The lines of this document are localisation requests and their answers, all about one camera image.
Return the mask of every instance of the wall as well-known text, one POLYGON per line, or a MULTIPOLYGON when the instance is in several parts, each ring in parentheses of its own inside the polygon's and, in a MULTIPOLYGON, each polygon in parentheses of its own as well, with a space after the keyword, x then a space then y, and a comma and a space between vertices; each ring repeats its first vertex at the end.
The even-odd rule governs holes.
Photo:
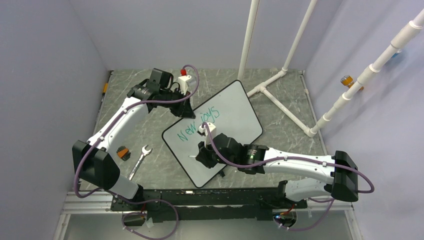
MULTIPOLYGON (((109 69, 238 68, 249 0, 70 0, 109 69)), ((309 0, 259 4, 248 68, 281 68, 309 0)), ((316 5, 291 68, 306 69, 342 0, 316 5)))
MULTIPOLYGON (((345 0, 306 70, 318 117, 424 8, 416 0, 345 0)), ((365 239, 422 239, 424 32, 391 59, 322 134, 329 153, 347 151, 375 184, 354 204, 365 239)), ((364 181, 361 189, 368 189, 364 181)))
POLYGON ((0 3, 0 239, 52 239, 108 72, 67 0, 0 3))

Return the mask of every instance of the white robotic arm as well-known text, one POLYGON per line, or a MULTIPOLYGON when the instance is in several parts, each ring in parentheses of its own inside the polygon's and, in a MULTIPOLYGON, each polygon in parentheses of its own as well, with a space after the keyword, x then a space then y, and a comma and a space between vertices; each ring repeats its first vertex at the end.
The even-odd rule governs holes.
POLYGON ((312 156, 284 152, 263 145, 242 145, 223 133, 216 135, 217 128, 210 122, 207 123, 207 128, 208 130, 202 124, 198 129, 205 141, 199 143, 199 154, 196 156, 196 160, 207 168, 226 164, 247 174, 286 173, 306 177, 302 180, 280 182, 282 194, 292 202, 318 196, 332 196, 346 202, 358 200, 358 175, 330 166, 338 164, 357 169, 345 152, 337 151, 334 156, 312 156))
POLYGON ((122 106, 104 127, 87 142, 77 141, 72 147, 75 174, 127 199, 142 199, 143 187, 120 173, 116 164, 120 160, 117 150, 136 124, 157 106, 169 108, 177 117, 195 118, 187 93, 196 78, 187 75, 185 70, 181 74, 174 82, 171 73, 154 68, 149 79, 132 87, 122 106))

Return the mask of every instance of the silver wrench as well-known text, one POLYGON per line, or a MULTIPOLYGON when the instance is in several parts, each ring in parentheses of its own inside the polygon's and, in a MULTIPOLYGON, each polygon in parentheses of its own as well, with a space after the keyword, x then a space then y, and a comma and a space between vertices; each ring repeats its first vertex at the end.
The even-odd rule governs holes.
POLYGON ((135 164, 134 168, 131 170, 131 172, 128 175, 128 179, 131 181, 134 178, 134 175, 136 174, 137 170, 139 169, 140 165, 142 164, 144 158, 149 155, 153 149, 147 150, 146 148, 149 145, 145 145, 142 149, 141 149, 141 156, 138 159, 137 163, 135 164))

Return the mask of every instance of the purple cable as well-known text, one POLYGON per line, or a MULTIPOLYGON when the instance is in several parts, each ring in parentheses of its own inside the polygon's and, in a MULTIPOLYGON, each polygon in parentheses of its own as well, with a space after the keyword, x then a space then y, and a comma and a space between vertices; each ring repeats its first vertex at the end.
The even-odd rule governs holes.
MULTIPOLYGON (((180 102, 184 102, 185 100, 187 100, 187 99, 189 99, 189 98, 191 98, 196 92, 197 92, 197 90, 198 90, 198 88, 199 88, 199 82, 200 82, 200 77, 199 77, 199 72, 198 72, 198 70, 195 68, 195 66, 193 66, 193 65, 191 65, 191 64, 186 64, 186 65, 184 65, 182 68, 183 69, 185 69, 185 68, 187 68, 187 67, 190 67, 190 68, 192 68, 193 70, 194 70, 194 72, 196 73, 196 77, 197 77, 197 83, 196 83, 196 87, 194 88, 194 90, 189 94, 189 95, 187 95, 187 96, 185 96, 185 97, 183 97, 183 98, 181 98, 181 99, 178 99, 178 100, 171 100, 171 101, 163 101, 163 100, 145 100, 145 101, 139 101, 139 102, 136 102, 136 103, 134 103, 134 104, 131 104, 130 106, 128 106, 128 107, 126 107, 125 108, 125 110, 127 110, 127 111, 129 111, 130 109, 132 109, 132 108, 134 108, 134 107, 136 107, 136 106, 138 106, 138 105, 142 105, 142 104, 176 104, 176 103, 180 103, 180 102)), ((110 123, 110 125, 106 128, 106 130, 100 135, 100 137, 105 137, 110 131, 111 131, 111 129, 117 124, 117 122, 119 121, 119 119, 121 119, 121 117, 123 116, 125 114, 125 112, 124 112, 124 110, 123 111, 121 111, 119 114, 118 114, 118 116, 116 116, 116 118, 110 123)), ((82 170, 82 168, 83 168, 83 165, 84 165, 84 162, 87 160, 87 158, 88 158, 88 156, 90 155, 90 153, 94 150, 94 148, 100 143, 100 138, 98 138, 94 143, 93 143, 93 145, 88 149, 88 151, 84 154, 84 156, 82 157, 82 159, 81 159, 81 161, 79 162, 79 165, 78 165, 78 167, 76 168, 76 171, 75 171, 75 177, 74 177, 74 179, 73 179, 73 191, 74 191, 74 193, 75 193, 75 195, 78 197, 78 198, 80 198, 80 199, 83 199, 83 198, 86 198, 86 197, 88 197, 88 196, 90 196, 91 194, 93 194, 94 192, 96 192, 96 191, 98 191, 98 190, 100 190, 101 188, 100 187, 97 187, 96 189, 93 189, 93 190, 91 190, 90 192, 88 192, 87 194, 85 194, 85 195, 81 195, 80 194, 80 192, 79 192, 79 190, 78 190, 78 182, 80 181, 80 172, 81 172, 81 170, 82 170)), ((113 194, 113 195, 117 195, 116 193, 113 193, 113 192, 110 192, 110 191, 107 191, 108 193, 111 193, 111 194, 113 194)), ((130 201, 130 200, 128 200, 128 199, 126 199, 125 197, 123 197, 123 196, 119 196, 121 199, 123 199, 124 201, 126 201, 127 203, 130 203, 130 204, 136 204, 136 205, 138 205, 138 204, 144 204, 144 203, 149 203, 149 202, 153 202, 153 201, 158 201, 158 202, 162 202, 162 203, 165 203, 165 204, 168 204, 173 210, 174 210, 174 212, 175 212, 175 216, 176 216, 176 222, 175 222, 175 227, 173 228, 173 230, 171 231, 171 233, 170 234, 168 234, 168 235, 166 235, 166 236, 164 236, 164 237, 160 237, 160 238, 152 238, 152 237, 148 237, 148 236, 144 236, 144 235, 142 235, 142 234, 140 234, 140 233, 138 233, 138 232, 136 232, 136 231, 133 231, 133 230, 131 230, 131 229, 129 229, 129 228, 127 228, 126 226, 125 226, 125 229, 127 229, 128 231, 130 231, 130 232, 132 232, 132 233, 134 233, 134 234, 136 234, 136 235, 138 235, 138 236, 140 236, 140 237, 142 237, 142 238, 145 238, 145 239, 149 239, 149 240, 163 240, 163 239, 166 239, 166 238, 168 238, 169 236, 171 236, 172 234, 174 234, 175 233, 175 231, 177 230, 177 227, 178 227, 178 224, 179 224, 179 218, 178 218, 178 212, 177 212, 177 209, 170 203, 170 202, 168 202, 168 201, 165 201, 165 200, 162 200, 162 199, 152 199, 152 200, 147 200, 147 201, 141 201, 141 202, 132 202, 132 201, 130 201)), ((133 214, 132 212, 131 213, 128 213, 127 215, 125 215, 123 218, 122 218, 122 222, 124 221, 124 218, 126 218, 127 216, 129 216, 129 215, 135 215, 135 213, 133 214)))
MULTIPOLYGON (((318 161, 318 160, 314 160, 314 159, 309 159, 307 157, 301 157, 301 156, 288 156, 288 157, 283 157, 283 156, 279 156, 279 157, 274 157, 274 158, 270 158, 268 160, 265 161, 260 161, 260 162, 256 162, 253 164, 248 164, 248 165, 240 165, 240 164, 235 164, 233 162, 230 162, 229 160, 227 160, 224 156, 222 156, 222 154, 218 151, 217 146, 215 146, 214 140, 212 139, 212 135, 211 135, 211 131, 209 130, 209 126, 206 122, 203 122, 201 125, 203 128, 206 128, 207 131, 207 135, 209 136, 209 140, 210 140, 210 145, 212 145, 213 150, 215 151, 216 155, 218 155, 218 157, 223 160, 227 165, 239 168, 239 169, 247 169, 247 168, 253 168, 253 167, 257 167, 260 165, 264 165, 266 163, 269 162, 273 162, 273 161, 277 161, 277 160, 285 160, 285 159, 291 159, 291 160, 301 160, 301 161, 306 161, 306 162, 310 162, 310 163, 315 163, 318 165, 322 165, 323 162, 322 161, 318 161)), ((340 164, 335 164, 335 163, 329 163, 327 162, 327 166, 331 166, 331 167, 336 167, 336 168, 341 168, 341 169, 346 169, 348 171, 351 171, 359 176, 361 176, 371 187, 370 190, 358 190, 358 193, 361 194, 370 194, 372 192, 374 192, 374 184, 371 182, 371 180, 365 176, 362 172, 348 167, 348 166, 344 166, 344 165, 340 165, 340 164)))
MULTIPOLYGON (((304 227, 304 228, 295 228, 295 229, 293 229, 293 228, 290 228, 290 227, 286 227, 286 226, 282 226, 283 228, 285 228, 286 230, 288 230, 288 231, 294 231, 294 232, 301 232, 301 231, 307 231, 307 230, 310 230, 310 229, 313 229, 313 228, 315 228, 318 224, 320 224, 323 220, 324 220, 324 217, 325 216, 327 216, 327 214, 329 213, 329 211, 330 211, 330 208, 332 207, 332 205, 333 205, 333 203, 334 203, 334 199, 331 199, 330 201, 330 204, 328 205, 328 207, 327 207, 327 209, 325 210, 325 212, 324 212, 324 214, 318 219, 318 221, 316 221, 314 224, 312 224, 312 225, 310 225, 310 226, 308 226, 308 227, 304 227)), ((274 222, 276 222, 277 224, 278 224, 278 226, 280 226, 280 223, 279 222, 277 222, 277 220, 274 218, 274 222)))
POLYGON ((331 201, 334 201, 335 200, 334 198, 325 199, 325 200, 318 200, 318 199, 313 199, 311 197, 308 198, 308 199, 311 200, 312 202, 319 203, 319 204, 328 203, 328 202, 331 202, 331 201))
POLYGON ((173 227, 172 231, 168 235, 163 236, 163 237, 159 237, 159 238, 154 238, 154 237, 149 237, 149 236, 143 235, 143 234, 141 234, 141 233, 139 233, 137 231, 134 231, 134 230, 128 228, 127 226, 125 226, 124 220, 125 220, 126 217, 131 216, 131 215, 143 215, 143 213, 141 213, 141 212, 130 212, 130 213, 128 213, 128 214, 126 214, 126 215, 123 216, 123 218, 122 218, 122 226, 126 230, 130 231, 131 233, 133 233, 133 234, 135 234, 137 236, 140 236, 142 238, 148 239, 148 240, 164 240, 164 239, 169 238, 177 230, 177 227, 178 227, 178 225, 180 223, 180 219, 178 218, 177 209, 170 202, 165 201, 165 200, 162 200, 162 199, 152 199, 152 200, 147 200, 147 201, 133 202, 133 201, 130 201, 130 200, 126 199, 125 197, 122 197, 122 196, 120 196, 120 197, 125 202, 130 203, 130 204, 135 204, 135 205, 146 204, 146 203, 151 203, 151 202, 156 202, 156 201, 157 202, 162 202, 162 203, 168 204, 173 209, 173 211, 175 212, 175 217, 176 217, 176 219, 175 219, 175 226, 173 227))

